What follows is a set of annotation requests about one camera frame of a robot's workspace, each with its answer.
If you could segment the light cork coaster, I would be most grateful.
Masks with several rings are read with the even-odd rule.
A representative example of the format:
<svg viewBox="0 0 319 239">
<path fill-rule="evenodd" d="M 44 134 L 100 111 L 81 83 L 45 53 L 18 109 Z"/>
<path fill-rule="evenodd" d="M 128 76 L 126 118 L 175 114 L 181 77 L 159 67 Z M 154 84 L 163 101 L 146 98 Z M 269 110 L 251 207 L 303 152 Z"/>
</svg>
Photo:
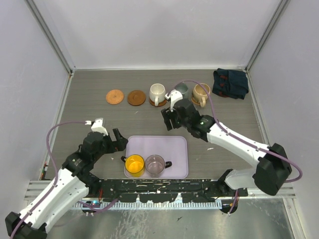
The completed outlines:
<svg viewBox="0 0 319 239">
<path fill-rule="evenodd" d="M 191 97 L 191 101 L 196 104 L 196 105 L 200 105 L 200 101 L 196 98 L 194 98 L 193 96 Z"/>
<path fill-rule="evenodd" d="M 111 105 L 117 105 L 124 99 L 124 93 L 121 90 L 114 89 L 106 94 L 106 101 Z"/>
</svg>

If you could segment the beige ceramic mug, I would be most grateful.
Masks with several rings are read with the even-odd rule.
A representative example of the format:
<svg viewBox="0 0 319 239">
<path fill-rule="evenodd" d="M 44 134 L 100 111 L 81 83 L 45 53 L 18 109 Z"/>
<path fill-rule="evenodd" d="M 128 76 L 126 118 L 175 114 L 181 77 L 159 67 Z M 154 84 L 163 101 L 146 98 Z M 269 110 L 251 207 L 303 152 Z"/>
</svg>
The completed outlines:
<svg viewBox="0 0 319 239">
<path fill-rule="evenodd" d="M 208 96 L 210 95 L 210 87 L 205 84 L 201 83 L 203 87 L 201 87 L 199 84 L 195 85 L 195 87 L 192 90 L 192 96 L 200 101 L 200 107 L 203 108 L 206 106 L 206 103 L 208 102 Z"/>
</svg>

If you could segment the grey-green ceramic mug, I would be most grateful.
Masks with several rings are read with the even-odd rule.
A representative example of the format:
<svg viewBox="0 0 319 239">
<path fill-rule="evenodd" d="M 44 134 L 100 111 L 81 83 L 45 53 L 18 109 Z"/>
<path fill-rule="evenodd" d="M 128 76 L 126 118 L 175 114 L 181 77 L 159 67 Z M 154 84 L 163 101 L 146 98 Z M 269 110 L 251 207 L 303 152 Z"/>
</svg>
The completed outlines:
<svg viewBox="0 0 319 239">
<path fill-rule="evenodd" d="M 175 87 L 174 87 L 175 90 L 179 91 L 183 98 L 184 99 L 188 99 L 189 98 L 189 88 L 188 86 L 186 85 L 186 83 L 178 83 Z"/>
</svg>

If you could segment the yellow glass mug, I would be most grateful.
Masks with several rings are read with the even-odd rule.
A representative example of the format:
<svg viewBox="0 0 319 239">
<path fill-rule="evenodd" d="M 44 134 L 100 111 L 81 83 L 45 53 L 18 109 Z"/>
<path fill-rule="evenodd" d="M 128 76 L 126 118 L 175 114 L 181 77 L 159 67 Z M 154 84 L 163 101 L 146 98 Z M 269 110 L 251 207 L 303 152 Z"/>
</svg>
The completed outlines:
<svg viewBox="0 0 319 239">
<path fill-rule="evenodd" d="M 121 160 L 125 164 L 125 169 L 132 177 L 141 177 L 145 171 L 145 161 L 138 155 L 133 154 L 129 157 L 122 156 Z"/>
</svg>

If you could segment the dark wooden coaster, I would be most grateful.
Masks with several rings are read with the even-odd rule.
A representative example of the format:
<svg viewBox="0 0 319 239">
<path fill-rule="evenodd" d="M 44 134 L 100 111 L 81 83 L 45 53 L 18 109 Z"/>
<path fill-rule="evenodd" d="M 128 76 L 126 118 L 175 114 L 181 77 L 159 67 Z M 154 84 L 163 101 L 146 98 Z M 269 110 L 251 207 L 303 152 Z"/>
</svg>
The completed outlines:
<svg viewBox="0 0 319 239">
<path fill-rule="evenodd" d="M 140 106 L 146 100 L 146 95 L 141 90 L 133 90 L 127 96 L 128 103 L 132 106 Z"/>
<path fill-rule="evenodd" d="M 154 106 L 154 107 L 162 107 L 167 103 L 167 100 L 164 99 L 162 102 L 158 103 L 158 105 L 155 105 L 155 102 L 153 102 L 150 98 L 149 98 L 149 103 Z"/>
</svg>

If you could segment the white ceramic mug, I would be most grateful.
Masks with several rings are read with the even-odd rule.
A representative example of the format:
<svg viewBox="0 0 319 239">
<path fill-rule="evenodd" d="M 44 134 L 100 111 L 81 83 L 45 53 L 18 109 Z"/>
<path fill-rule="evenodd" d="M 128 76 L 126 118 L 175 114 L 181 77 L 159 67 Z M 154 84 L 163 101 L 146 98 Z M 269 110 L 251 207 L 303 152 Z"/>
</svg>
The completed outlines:
<svg viewBox="0 0 319 239">
<path fill-rule="evenodd" d="M 151 85 L 149 91 L 149 99 L 154 104 L 154 106 L 158 107 L 160 103 L 165 101 L 166 89 L 164 85 L 160 83 L 156 83 Z"/>
</svg>

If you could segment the clear purple glass mug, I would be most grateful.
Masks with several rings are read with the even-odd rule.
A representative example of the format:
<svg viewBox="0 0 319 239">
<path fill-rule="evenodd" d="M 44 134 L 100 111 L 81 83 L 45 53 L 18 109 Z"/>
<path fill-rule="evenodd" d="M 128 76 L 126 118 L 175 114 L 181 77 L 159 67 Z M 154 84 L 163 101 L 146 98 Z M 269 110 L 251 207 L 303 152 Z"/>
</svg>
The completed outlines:
<svg viewBox="0 0 319 239">
<path fill-rule="evenodd" d="M 153 178 L 159 178 L 165 169 L 172 166 L 171 161 L 165 161 L 159 155 L 151 155 L 145 160 L 145 169 Z"/>
</svg>

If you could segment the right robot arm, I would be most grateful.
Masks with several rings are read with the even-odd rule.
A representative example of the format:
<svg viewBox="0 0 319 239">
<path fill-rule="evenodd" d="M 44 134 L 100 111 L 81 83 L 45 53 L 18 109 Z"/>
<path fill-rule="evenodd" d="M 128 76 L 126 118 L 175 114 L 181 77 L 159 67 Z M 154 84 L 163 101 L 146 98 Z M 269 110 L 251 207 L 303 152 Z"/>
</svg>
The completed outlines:
<svg viewBox="0 0 319 239">
<path fill-rule="evenodd" d="M 284 148 L 268 146 L 246 138 L 227 128 L 209 115 L 202 115 L 187 99 L 177 101 L 172 108 L 161 111 L 167 130 L 183 127 L 195 138 L 221 146 L 244 159 L 250 169 L 227 170 L 218 184 L 219 192 L 230 196 L 237 189 L 258 188 L 275 196 L 292 172 Z"/>
</svg>

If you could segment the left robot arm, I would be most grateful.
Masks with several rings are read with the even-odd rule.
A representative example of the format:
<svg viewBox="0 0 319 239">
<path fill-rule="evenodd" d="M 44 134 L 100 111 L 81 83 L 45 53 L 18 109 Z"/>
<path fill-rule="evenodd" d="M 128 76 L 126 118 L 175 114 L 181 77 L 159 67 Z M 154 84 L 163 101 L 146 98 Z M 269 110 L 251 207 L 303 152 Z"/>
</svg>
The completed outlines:
<svg viewBox="0 0 319 239">
<path fill-rule="evenodd" d="M 77 151 L 70 154 L 49 185 L 19 213 L 10 212 L 5 225 L 12 239 L 44 239 L 54 223 L 82 198 L 95 197 L 100 179 L 90 171 L 105 154 L 124 151 L 128 140 L 113 129 L 115 140 L 100 132 L 90 132 Z"/>
</svg>

